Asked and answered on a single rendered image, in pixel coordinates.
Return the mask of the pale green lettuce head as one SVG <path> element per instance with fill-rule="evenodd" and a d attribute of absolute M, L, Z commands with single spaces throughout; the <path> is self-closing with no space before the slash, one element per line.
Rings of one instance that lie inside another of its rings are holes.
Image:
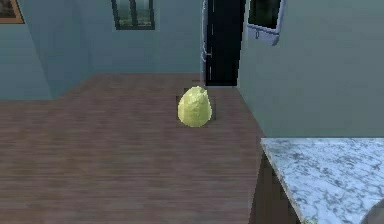
<path fill-rule="evenodd" d="M 188 127 L 204 126 L 212 116 L 208 91 L 200 86 L 188 89 L 179 100 L 177 115 L 178 119 Z"/>

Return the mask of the black room door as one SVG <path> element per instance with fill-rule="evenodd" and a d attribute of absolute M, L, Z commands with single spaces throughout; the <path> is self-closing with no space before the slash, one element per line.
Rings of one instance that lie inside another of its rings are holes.
<path fill-rule="evenodd" d="M 245 0 L 203 0 L 202 74 L 206 86 L 236 86 Z"/>

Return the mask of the dark framed window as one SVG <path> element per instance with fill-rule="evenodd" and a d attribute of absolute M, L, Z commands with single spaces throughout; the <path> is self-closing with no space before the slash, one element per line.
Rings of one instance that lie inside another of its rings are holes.
<path fill-rule="evenodd" d="M 154 0 L 111 0 L 117 30 L 154 30 Z"/>

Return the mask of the marble top counter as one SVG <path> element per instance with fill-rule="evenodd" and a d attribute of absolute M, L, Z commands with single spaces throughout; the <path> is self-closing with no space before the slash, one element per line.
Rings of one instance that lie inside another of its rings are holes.
<path fill-rule="evenodd" d="M 249 224 L 360 224 L 384 199 L 384 138 L 263 138 Z"/>

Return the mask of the grey round sink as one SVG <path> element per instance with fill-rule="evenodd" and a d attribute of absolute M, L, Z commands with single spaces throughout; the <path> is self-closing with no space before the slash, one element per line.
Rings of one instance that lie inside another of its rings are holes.
<path fill-rule="evenodd" d="M 384 199 L 367 212 L 360 224 L 384 224 Z"/>

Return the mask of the white framed wall mirror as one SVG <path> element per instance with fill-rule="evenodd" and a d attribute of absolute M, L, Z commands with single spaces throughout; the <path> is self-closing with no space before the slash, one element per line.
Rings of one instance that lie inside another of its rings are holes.
<path fill-rule="evenodd" d="M 280 38 L 286 0 L 250 0 L 247 32 L 251 39 L 275 46 Z"/>

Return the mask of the framed picture with orange frame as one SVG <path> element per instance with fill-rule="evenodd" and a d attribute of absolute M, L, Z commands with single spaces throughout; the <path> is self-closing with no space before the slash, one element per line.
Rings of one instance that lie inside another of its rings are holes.
<path fill-rule="evenodd" d="M 23 24 L 17 0 L 0 0 L 0 24 Z"/>

